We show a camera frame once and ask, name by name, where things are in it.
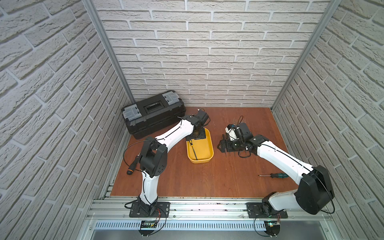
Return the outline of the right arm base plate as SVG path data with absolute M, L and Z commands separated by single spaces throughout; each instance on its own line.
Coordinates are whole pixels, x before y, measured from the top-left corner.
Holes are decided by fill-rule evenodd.
M 246 203 L 248 216 L 250 219 L 287 219 L 286 210 L 274 210 L 268 203 Z

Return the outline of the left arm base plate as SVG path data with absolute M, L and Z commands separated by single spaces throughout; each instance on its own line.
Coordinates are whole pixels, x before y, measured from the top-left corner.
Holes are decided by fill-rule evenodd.
M 167 218 L 170 212 L 170 202 L 156 202 L 146 205 L 144 202 L 135 201 L 130 207 L 130 218 Z

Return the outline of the black yellow file tool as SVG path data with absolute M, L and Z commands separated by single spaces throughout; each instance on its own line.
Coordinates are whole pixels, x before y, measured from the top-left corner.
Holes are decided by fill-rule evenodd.
M 193 146 L 193 142 L 192 142 L 192 140 L 189 140 L 189 143 L 190 143 L 190 145 L 191 145 L 191 148 L 192 148 L 192 150 L 193 150 L 193 153 L 194 153 L 194 156 L 195 156 L 195 161 L 197 161 L 197 160 L 198 160 L 198 158 L 197 158 L 197 154 L 196 154 L 196 151 L 195 151 L 195 149 L 194 149 L 194 146 Z

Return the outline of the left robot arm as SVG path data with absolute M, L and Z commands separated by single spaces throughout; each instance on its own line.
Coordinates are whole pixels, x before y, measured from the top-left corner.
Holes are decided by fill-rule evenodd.
M 168 152 L 190 135 L 199 135 L 204 130 L 209 115 L 202 109 L 194 115 L 184 116 L 170 130 L 155 138 L 148 137 L 138 155 L 142 172 L 142 191 L 138 203 L 147 212 L 155 210 L 158 201 L 159 176 L 167 166 Z

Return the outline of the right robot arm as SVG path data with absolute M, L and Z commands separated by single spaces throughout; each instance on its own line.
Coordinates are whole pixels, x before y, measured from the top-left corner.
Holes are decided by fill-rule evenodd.
M 307 164 L 277 147 L 262 135 L 253 135 L 246 123 L 228 125 L 218 149 L 222 153 L 249 152 L 275 165 L 291 178 L 298 189 L 274 192 L 264 197 L 260 211 L 270 217 L 286 209 L 302 209 L 316 215 L 335 197 L 329 171 L 319 165 Z

